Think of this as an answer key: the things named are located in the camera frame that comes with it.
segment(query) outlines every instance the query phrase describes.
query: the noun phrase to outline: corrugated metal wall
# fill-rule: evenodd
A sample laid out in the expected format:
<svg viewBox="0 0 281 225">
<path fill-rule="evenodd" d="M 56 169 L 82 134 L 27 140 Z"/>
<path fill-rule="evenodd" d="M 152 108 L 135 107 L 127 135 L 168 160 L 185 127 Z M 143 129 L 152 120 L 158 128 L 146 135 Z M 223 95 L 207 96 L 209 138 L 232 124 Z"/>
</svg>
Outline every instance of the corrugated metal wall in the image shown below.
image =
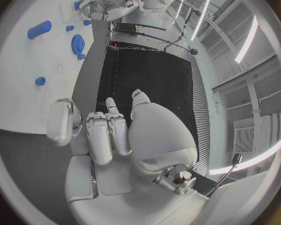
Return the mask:
<svg viewBox="0 0 281 225">
<path fill-rule="evenodd" d="M 168 41 L 175 41 L 180 35 L 181 31 L 175 24 L 175 21 L 168 18 L 167 16 L 160 16 L 166 31 L 149 28 L 139 27 L 138 32 L 145 33 L 147 35 L 155 36 Z M 112 35 L 112 41 L 124 42 L 130 44 L 136 44 L 139 46 L 150 47 L 153 49 L 163 50 L 167 43 L 160 41 L 155 38 L 150 38 L 142 35 L 131 35 L 127 33 L 116 32 Z M 190 50 L 190 45 L 185 38 L 177 42 L 178 45 Z M 192 69 L 192 80 L 193 80 L 193 111 L 196 120 L 198 141 L 199 141 L 199 162 L 194 166 L 194 170 L 202 175 L 207 175 L 210 157 L 210 116 L 208 103 L 206 98 L 205 87 L 202 81 L 201 72 L 199 70 L 196 58 L 190 54 L 187 50 L 172 45 L 167 50 L 167 53 L 190 61 Z"/>
</svg>

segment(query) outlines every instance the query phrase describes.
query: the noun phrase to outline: light fixture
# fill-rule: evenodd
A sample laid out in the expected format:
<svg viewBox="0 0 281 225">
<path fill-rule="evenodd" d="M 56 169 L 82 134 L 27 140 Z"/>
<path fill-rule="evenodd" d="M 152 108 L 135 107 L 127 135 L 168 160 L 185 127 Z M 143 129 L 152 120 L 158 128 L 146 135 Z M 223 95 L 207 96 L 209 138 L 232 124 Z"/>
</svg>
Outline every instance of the light fixture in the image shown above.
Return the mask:
<svg viewBox="0 0 281 225">
<path fill-rule="evenodd" d="M 197 23 L 197 26 L 195 27 L 195 30 L 193 32 L 193 35 L 192 35 L 191 39 L 190 39 L 191 41 L 194 41 L 194 39 L 195 39 L 195 37 L 197 35 L 197 32 L 198 32 L 198 30 L 199 30 L 199 28 L 201 26 L 201 23 L 202 23 L 203 18 L 204 18 L 205 14 L 206 14 L 206 11 L 207 11 L 207 8 L 208 8 L 208 5 L 209 5 L 210 1 L 211 0 L 206 0 L 205 7 L 203 9 L 202 15 L 201 15 L 201 17 L 199 19 L 199 22 Z"/>
<path fill-rule="evenodd" d="M 267 150 L 264 153 L 258 155 L 257 157 L 254 157 L 254 158 L 252 158 L 248 161 L 240 163 L 238 165 L 238 167 L 233 170 L 233 172 L 239 171 L 239 170 L 242 170 L 242 169 L 246 169 L 248 167 L 251 167 L 255 164 L 258 164 L 258 163 L 262 162 L 263 160 L 266 160 L 267 158 L 272 156 L 274 153 L 276 153 L 280 148 L 281 148 L 281 140 L 279 142 L 277 142 L 274 146 L 272 146 L 269 150 Z M 209 170 L 209 174 L 210 175 L 225 174 L 231 169 L 231 167 L 232 166 L 227 166 L 227 167 L 223 167 L 223 168 Z"/>
<path fill-rule="evenodd" d="M 254 36 L 255 36 L 255 33 L 257 31 L 257 27 L 258 27 L 258 21 L 257 21 L 257 18 L 256 16 L 254 15 L 254 18 L 253 18 L 253 22 L 252 22 L 252 26 L 251 26 L 251 29 L 250 29 L 250 32 L 241 48 L 241 50 L 239 51 L 239 54 L 237 55 L 237 57 L 235 58 L 235 61 L 239 64 L 241 62 L 241 60 L 244 58 L 246 52 L 248 51 L 253 39 L 254 39 Z"/>
<path fill-rule="evenodd" d="M 176 19 L 178 18 L 178 15 L 180 13 L 180 10 L 181 10 L 181 7 L 182 7 L 182 3 L 184 2 L 184 0 L 181 0 L 181 3 L 180 3 L 180 6 L 179 6 L 179 9 L 177 11 L 177 15 L 176 15 Z"/>
</svg>

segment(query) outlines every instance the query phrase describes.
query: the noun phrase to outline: black mat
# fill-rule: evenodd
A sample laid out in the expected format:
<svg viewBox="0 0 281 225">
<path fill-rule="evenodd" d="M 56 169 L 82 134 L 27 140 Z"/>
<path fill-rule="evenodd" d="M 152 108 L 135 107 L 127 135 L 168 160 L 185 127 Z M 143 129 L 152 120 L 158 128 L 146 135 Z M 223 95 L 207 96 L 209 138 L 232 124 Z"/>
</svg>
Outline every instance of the black mat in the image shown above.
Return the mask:
<svg viewBox="0 0 281 225">
<path fill-rule="evenodd" d="M 117 45 L 137 46 L 127 43 L 117 43 Z M 164 106 L 176 114 L 193 135 L 199 151 L 193 111 L 192 68 L 189 61 L 158 51 L 107 50 L 98 89 L 96 111 L 106 113 L 105 100 L 111 97 L 129 126 L 131 95 L 136 89 L 145 92 L 151 102 Z"/>
</svg>

